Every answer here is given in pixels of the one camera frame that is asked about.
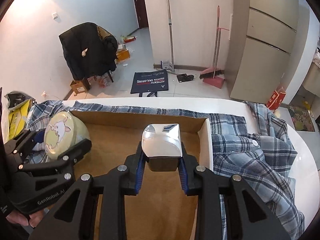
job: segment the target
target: red package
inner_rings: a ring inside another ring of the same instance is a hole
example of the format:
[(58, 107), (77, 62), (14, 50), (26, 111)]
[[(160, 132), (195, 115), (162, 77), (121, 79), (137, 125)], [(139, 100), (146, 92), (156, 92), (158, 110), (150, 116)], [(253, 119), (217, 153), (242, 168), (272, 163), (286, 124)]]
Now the red package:
[(270, 110), (276, 110), (281, 105), (286, 93), (283, 89), (283, 87), (278, 88), (275, 90), (269, 99), (268, 103), (266, 104), (266, 107)]

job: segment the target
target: tin lid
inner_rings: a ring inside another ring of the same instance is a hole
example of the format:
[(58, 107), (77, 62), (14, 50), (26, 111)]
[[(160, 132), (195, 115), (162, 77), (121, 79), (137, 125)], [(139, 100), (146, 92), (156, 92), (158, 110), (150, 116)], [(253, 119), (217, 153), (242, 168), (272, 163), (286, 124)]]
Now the tin lid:
[(50, 120), (44, 132), (45, 151), (49, 158), (57, 160), (58, 156), (74, 145), (76, 139), (72, 115), (60, 112)]

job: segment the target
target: white wall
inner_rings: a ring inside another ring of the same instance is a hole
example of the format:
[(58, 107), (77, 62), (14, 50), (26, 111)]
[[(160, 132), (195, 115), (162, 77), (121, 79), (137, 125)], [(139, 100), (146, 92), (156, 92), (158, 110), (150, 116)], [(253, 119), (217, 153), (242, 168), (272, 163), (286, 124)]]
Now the white wall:
[[(145, 0), (154, 63), (171, 61), (166, 0)], [(220, 27), (229, 29), (233, 0), (170, 0), (174, 62), (177, 65), (211, 67), (216, 34), (217, 6)], [(229, 32), (222, 31), (218, 67), (224, 69)]]
[(3, 95), (21, 90), (41, 102), (46, 90), (63, 99), (72, 75), (58, 36), (83, 22), (94, 22), (118, 37), (138, 28), (133, 0), (14, 0), (0, 22)]
[(306, 0), (299, 0), (299, 21), (287, 70), (281, 80), (286, 90), (283, 103), (289, 104), (302, 85), (316, 51), (319, 21)]

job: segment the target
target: plaid shirt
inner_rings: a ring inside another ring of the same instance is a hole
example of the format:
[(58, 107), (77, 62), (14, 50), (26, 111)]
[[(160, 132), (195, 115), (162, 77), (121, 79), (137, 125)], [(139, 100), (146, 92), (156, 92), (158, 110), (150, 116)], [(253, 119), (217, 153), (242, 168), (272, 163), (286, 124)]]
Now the plaid shirt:
[[(183, 115), (208, 118), (212, 131), (213, 172), (230, 177), (239, 174), (249, 183), (271, 211), (279, 218), (292, 240), (304, 231), (304, 216), (294, 205), (295, 180), (289, 171), (297, 155), (287, 133), (285, 121), (277, 118), (264, 105), (245, 102), (260, 128), (248, 134), (244, 117), (227, 114), (204, 114), (183, 109), (156, 109), (135, 106), (103, 106), (76, 102), (66, 107), (62, 101), (45, 101), (34, 105), (27, 129), (45, 128), (61, 111), (104, 111), (117, 113)], [(31, 163), (45, 159), (40, 152), (30, 156)], [(227, 239), (227, 222), (223, 197), (220, 196), (223, 239)]]

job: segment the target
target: brown door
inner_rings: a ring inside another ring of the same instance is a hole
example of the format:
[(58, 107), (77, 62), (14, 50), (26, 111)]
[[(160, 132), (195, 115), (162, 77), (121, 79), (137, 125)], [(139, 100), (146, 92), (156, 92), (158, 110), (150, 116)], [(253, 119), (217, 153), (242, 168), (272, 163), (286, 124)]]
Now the brown door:
[(138, 17), (139, 29), (148, 28), (148, 16), (146, 3), (144, 0), (134, 0), (134, 4), (136, 6), (136, 12)]

